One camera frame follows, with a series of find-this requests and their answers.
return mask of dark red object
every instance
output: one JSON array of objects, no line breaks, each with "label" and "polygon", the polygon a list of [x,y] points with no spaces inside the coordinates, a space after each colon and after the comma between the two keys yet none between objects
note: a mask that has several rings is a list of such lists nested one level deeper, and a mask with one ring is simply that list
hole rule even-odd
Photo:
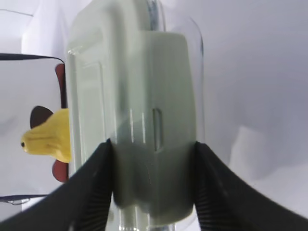
[{"label": "dark red object", "polygon": [[[60,93],[61,93],[61,107],[66,108],[66,91],[65,91],[65,69],[64,64],[59,64],[55,68],[57,74]],[[52,166],[53,176],[60,182],[66,182],[68,180],[68,164],[56,160]]]},{"label": "dark red object", "polygon": [[52,174],[59,182],[68,180],[68,164],[56,160],[52,166]]}]

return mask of white wall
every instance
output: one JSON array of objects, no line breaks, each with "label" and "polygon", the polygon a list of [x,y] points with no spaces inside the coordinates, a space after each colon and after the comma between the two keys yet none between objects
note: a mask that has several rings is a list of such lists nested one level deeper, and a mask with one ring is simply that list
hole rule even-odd
[{"label": "white wall", "polygon": [[65,59],[69,28],[91,0],[42,0],[22,38],[22,53]]},{"label": "white wall", "polygon": [[207,144],[255,189],[308,217],[308,1],[163,2],[203,34]]},{"label": "white wall", "polygon": [[17,53],[21,52],[21,38],[0,36],[0,53]]},{"label": "white wall", "polygon": [[0,202],[0,222],[22,211],[21,205],[11,205]]},{"label": "white wall", "polygon": [[57,0],[42,0],[22,38],[22,53],[64,58]]}]

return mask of white backdrop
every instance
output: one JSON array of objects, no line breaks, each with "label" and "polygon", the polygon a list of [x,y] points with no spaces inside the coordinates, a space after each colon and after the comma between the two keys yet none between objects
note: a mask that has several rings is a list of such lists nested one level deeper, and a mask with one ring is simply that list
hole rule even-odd
[{"label": "white backdrop", "polygon": [[60,186],[51,156],[29,155],[21,136],[35,106],[61,108],[57,59],[0,61],[0,196],[49,194]]},{"label": "white backdrop", "polygon": [[[308,217],[308,1],[162,2],[203,34],[207,144],[255,189]],[[69,26],[81,5],[61,7]]]}]

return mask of clear glass container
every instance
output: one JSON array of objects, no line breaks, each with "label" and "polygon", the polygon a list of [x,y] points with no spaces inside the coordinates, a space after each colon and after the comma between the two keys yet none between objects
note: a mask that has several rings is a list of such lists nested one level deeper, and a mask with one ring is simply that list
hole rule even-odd
[{"label": "clear glass container", "polygon": [[[164,6],[160,1],[147,0],[147,2],[151,17],[151,30],[178,33],[186,38],[195,97],[196,137],[197,141],[204,142],[203,39],[200,29],[192,18]],[[106,230],[184,231],[193,222],[196,222],[196,220],[197,215],[193,207],[191,214],[183,217],[182,220],[171,224],[157,225],[157,221],[152,221],[150,215],[144,213],[137,205],[132,205],[127,208],[118,208],[112,199]]]}]

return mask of white surface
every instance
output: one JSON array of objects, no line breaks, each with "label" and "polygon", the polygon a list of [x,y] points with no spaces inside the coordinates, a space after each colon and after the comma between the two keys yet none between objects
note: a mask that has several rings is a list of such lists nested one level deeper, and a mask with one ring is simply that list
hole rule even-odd
[{"label": "white surface", "polygon": [[37,106],[61,108],[55,59],[0,62],[0,196],[48,194],[61,184],[50,156],[29,155],[20,145]]},{"label": "white surface", "polygon": [[26,209],[32,207],[36,203],[40,202],[42,199],[44,199],[44,197],[31,198],[30,201],[21,205],[22,211],[25,211]]},{"label": "white surface", "polygon": [[62,14],[57,0],[42,0],[22,38],[22,53],[64,58]]},{"label": "white surface", "polygon": [[22,53],[65,60],[69,29],[91,0],[41,0],[22,39]]},{"label": "white surface", "polygon": [[163,2],[203,34],[207,144],[255,189],[308,217],[308,1]]},{"label": "white surface", "polygon": [[21,38],[19,37],[1,37],[0,53],[21,53]]},{"label": "white surface", "polygon": [[1,37],[20,38],[32,17],[0,10]]},{"label": "white surface", "polygon": [[39,2],[40,0],[0,0],[0,9],[34,14]]}]

